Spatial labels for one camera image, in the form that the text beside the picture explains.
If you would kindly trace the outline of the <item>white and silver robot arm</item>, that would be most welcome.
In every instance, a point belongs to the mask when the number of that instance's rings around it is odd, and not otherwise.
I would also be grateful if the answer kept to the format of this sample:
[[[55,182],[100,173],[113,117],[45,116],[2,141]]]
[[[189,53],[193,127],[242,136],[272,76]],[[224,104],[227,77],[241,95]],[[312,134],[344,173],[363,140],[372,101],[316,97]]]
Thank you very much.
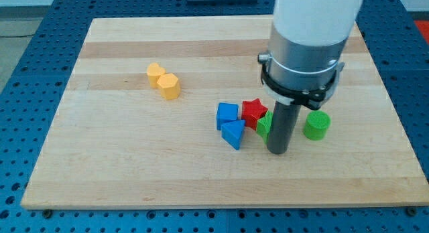
[[[261,82],[278,102],[318,110],[334,94],[340,56],[363,0],[275,0]]]

